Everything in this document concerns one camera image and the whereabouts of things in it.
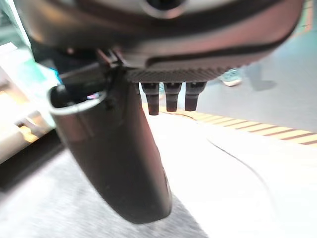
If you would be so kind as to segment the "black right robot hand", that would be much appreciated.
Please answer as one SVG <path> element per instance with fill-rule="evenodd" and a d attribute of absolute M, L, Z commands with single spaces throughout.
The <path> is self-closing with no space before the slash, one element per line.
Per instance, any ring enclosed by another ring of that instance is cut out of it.
<path fill-rule="evenodd" d="M 195 111 L 208 81 L 260 60 L 300 21 L 302 0 L 17 0 L 38 63 L 60 84 L 49 112 L 92 186 L 122 218 L 146 224 L 171 213 L 172 196 L 144 114 Z"/>

